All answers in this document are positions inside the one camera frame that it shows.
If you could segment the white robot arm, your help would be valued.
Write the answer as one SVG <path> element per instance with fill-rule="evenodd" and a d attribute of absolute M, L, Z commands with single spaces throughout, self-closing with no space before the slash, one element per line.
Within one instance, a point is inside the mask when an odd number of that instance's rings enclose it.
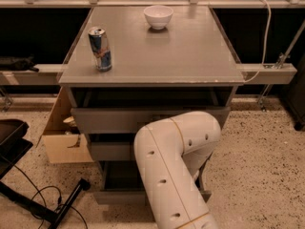
<path fill-rule="evenodd" d="M 135 160 L 158 229 L 218 229 L 195 180 L 220 133 L 205 112 L 155 121 L 137 132 Z"/>

